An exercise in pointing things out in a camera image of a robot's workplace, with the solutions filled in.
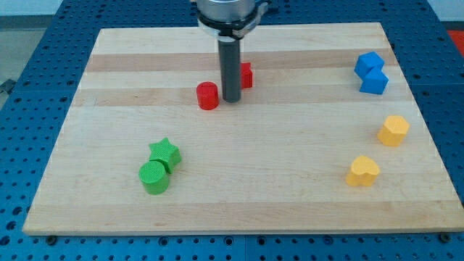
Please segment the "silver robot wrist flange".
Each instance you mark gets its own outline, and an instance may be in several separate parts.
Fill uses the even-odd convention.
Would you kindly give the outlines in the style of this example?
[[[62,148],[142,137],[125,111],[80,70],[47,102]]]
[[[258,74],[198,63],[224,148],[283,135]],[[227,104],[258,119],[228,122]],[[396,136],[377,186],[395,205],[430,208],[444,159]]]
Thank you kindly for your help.
[[[199,27],[217,40],[241,40],[254,30],[271,1],[196,0]]]

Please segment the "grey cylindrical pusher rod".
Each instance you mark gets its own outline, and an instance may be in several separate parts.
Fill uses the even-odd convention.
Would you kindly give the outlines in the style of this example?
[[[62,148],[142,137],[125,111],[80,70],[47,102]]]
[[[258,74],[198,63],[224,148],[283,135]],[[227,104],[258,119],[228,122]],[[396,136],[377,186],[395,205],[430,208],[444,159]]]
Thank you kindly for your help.
[[[241,99],[240,42],[218,41],[223,99],[235,103]]]

